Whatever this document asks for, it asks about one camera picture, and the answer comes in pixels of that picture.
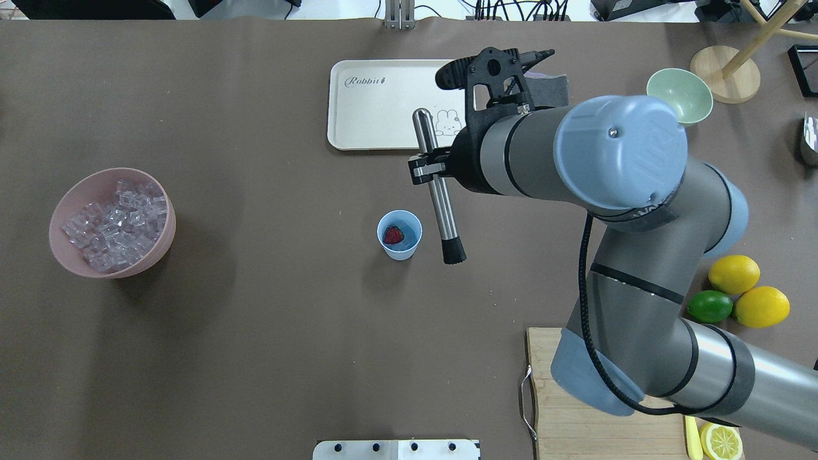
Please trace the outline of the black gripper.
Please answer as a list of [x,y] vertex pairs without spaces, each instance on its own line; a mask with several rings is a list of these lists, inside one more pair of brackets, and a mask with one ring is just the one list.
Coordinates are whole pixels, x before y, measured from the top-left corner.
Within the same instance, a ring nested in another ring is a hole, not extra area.
[[436,174],[445,173],[468,191],[505,195],[505,137],[487,131],[486,127],[468,125],[450,148],[412,155],[409,159],[412,183],[429,183]]

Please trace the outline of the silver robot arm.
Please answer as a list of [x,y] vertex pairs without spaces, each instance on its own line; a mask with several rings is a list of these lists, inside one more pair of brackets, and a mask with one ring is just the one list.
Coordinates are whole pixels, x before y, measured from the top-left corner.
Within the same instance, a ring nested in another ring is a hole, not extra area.
[[437,149],[426,111],[413,120],[413,183],[451,177],[478,193],[569,202],[605,225],[591,263],[582,233],[580,295],[550,368],[567,393],[613,416],[695,415],[816,450],[815,370],[680,315],[701,260],[743,235],[748,205],[688,155],[669,105],[642,95],[485,109]]

